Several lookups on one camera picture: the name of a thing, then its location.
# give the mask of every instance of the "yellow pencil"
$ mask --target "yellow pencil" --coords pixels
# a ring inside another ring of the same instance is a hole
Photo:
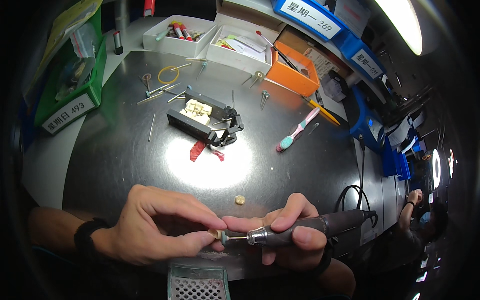
[[[337,119],[335,119],[334,116],[332,116],[331,113],[329,113],[325,108],[321,107],[320,104],[316,103],[315,101],[311,100],[309,101],[313,106],[317,107],[320,109],[320,111],[322,113],[324,113],[330,120],[332,120],[333,122],[337,123],[338,125],[340,125],[340,122],[337,121]]]

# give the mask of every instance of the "orange tray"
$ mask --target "orange tray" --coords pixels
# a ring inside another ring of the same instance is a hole
[[[317,71],[315,70],[313,62],[279,41],[275,42],[275,47],[288,58],[303,65],[308,71],[309,77],[278,61],[278,52],[273,51],[272,68],[268,71],[266,78],[303,96],[310,96],[315,93],[320,87],[320,81],[318,80]]]

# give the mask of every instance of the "red tape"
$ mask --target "red tape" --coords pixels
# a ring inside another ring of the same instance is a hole
[[[190,160],[192,162],[195,162],[197,160],[198,156],[202,151],[205,149],[205,143],[198,141],[193,145],[193,147],[190,149]]]
[[[198,141],[193,145],[193,147],[190,149],[190,160],[192,162],[195,162],[197,160],[198,156],[202,153],[202,151],[205,149],[205,143]],[[211,149],[211,152],[220,159],[220,161],[225,160],[225,154],[221,153],[220,151],[216,149]]]
[[[224,161],[225,160],[225,154],[221,153],[220,151],[216,150],[216,149],[213,149],[213,154],[215,154],[216,156],[218,156],[218,158],[220,159],[220,161]]]

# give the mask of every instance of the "hand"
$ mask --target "hand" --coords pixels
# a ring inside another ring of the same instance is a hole
[[[413,190],[408,194],[408,201],[412,201],[415,205],[418,205],[423,200],[423,193],[420,189]]]
[[[165,191],[153,186],[134,185],[118,223],[92,234],[95,248],[102,254],[131,264],[151,264],[174,257],[193,257],[212,244],[216,251],[224,248],[207,231],[168,236],[171,230],[154,221],[172,219],[195,224],[197,229],[226,229],[227,225],[192,195]]]
[[[290,228],[298,218],[318,216],[317,209],[300,193],[288,197],[284,208],[268,213],[263,218],[236,218],[225,216],[222,219],[231,231],[247,232],[262,226],[271,225],[272,230],[282,232]],[[292,232],[295,246],[270,249],[262,248],[262,263],[276,262],[294,271],[308,271],[315,268],[322,259],[326,236],[316,229],[297,226]]]

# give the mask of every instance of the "green bin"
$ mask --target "green bin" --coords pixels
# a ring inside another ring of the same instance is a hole
[[[90,80],[63,100],[55,100],[57,81],[63,66],[67,61],[76,57],[72,43],[67,40],[51,62],[55,62],[55,67],[48,77],[42,97],[38,103],[35,126],[42,127],[52,135],[57,134],[68,124],[90,110],[97,108],[102,99],[103,71],[107,61],[107,52],[105,49],[106,38],[101,35],[100,8],[87,22],[92,23],[94,26],[100,43]]]

